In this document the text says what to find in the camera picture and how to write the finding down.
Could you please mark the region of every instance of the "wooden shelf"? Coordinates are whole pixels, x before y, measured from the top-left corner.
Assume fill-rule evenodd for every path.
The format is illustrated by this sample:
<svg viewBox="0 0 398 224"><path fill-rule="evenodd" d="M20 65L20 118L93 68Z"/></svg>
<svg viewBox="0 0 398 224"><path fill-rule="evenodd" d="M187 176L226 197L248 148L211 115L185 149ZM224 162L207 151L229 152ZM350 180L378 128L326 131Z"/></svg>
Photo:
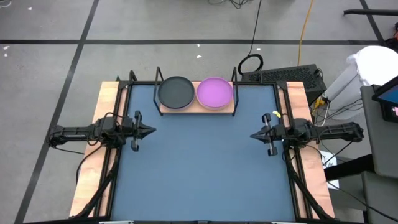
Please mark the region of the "wooden shelf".
<svg viewBox="0 0 398 224"><path fill-rule="evenodd" d="M163 104L160 104L160 112L165 113L165 114L232 114L234 112L234 96L232 97L231 102L224 108L220 110L209 110L202 106L199 101L196 98L196 92L198 85L201 82L192 82L193 87L195 88L195 99L193 99L193 102L190 106L184 108L183 110L171 110L167 107L165 107Z"/></svg>

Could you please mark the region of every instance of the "purple bowl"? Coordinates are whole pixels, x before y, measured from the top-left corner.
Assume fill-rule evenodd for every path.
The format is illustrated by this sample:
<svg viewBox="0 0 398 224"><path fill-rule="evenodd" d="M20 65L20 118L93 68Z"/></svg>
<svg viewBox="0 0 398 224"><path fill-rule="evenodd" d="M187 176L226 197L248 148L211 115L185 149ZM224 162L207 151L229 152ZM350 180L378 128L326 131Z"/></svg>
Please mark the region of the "purple bowl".
<svg viewBox="0 0 398 224"><path fill-rule="evenodd" d="M211 110L221 109L228 105L232 98L232 86L223 78L207 78L198 85L197 99L199 103Z"/></svg>

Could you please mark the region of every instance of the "gray concrete floor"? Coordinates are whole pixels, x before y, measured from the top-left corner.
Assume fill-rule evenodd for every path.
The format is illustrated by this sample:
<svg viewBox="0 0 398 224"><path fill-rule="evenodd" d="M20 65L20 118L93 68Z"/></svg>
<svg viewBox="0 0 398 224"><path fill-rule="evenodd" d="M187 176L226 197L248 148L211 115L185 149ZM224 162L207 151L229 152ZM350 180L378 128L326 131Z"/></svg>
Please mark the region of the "gray concrete floor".
<svg viewBox="0 0 398 224"><path fill-rule="evenodd" d="M374 9L398 9L396 0L366 0ZM0 40L79 40L93 0L14 0L0 9ZM310 0L263 0L256 39L299 40ZM206 0L100 0L88 40L249 40L258 1L240 10L230 3L209 5ZM362 6L359 0L315 0L305 40L377 40L366 16L343 16L344 9ZM374 16L382 36L393 32L395 17ZM0 44L0 220L13 223L38 158L45 133L67 77L75 44ZM89 124L100 83L127 79L133 69L140 80L153 80L156 66L165 77L192 80L228 78L248 54L248 44L85 45L62 108L59 124ZM304 45L302 64L315 63L325 83L346 68L345 59L365 45ZM263 69L297 63L298 45L255 45L264 57ZM249 61L247 71L256 68ZM363 115L353 121L362 125ZM343 142L328 141L336 152ZM85 144L65 149L84 151ZM369 142L353 144L342 156L356 158L370 153ZM49 150L25 222L67 218L75 190L75 169L82 156ZM338 211L339 216L357 215Z"/></svg>

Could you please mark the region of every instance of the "blue table surface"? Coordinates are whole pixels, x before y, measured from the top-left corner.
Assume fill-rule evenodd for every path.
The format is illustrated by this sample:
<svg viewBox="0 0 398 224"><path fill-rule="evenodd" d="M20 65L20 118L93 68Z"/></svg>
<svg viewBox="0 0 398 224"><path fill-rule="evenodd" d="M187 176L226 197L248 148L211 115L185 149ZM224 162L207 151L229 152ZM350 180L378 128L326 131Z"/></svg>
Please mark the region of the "blue table surface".
<svg viewBox="0 0 398 224"><path fill-rule="evenodd" d="M157 131L122 149L112 220L294 221L282 144L249 136L277 109L272 86L240 86L230 114L165 114L153 85L134 85L129 114ZM272 115L271 124L278 124Z"/></svg>

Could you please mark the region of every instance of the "black plate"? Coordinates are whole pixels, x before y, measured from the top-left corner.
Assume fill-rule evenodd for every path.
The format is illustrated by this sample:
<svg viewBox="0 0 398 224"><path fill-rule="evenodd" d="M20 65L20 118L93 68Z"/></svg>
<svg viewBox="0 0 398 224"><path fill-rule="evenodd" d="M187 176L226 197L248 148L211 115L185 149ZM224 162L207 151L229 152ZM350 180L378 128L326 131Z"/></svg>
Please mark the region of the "black plate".
<svg viewBox="0 0 398 224"><path fill-rule="evenodd" d="M195 97L192 82L184 77L170 77L160 84L157 92L159 101L170 109L188 106Z"/></svg>

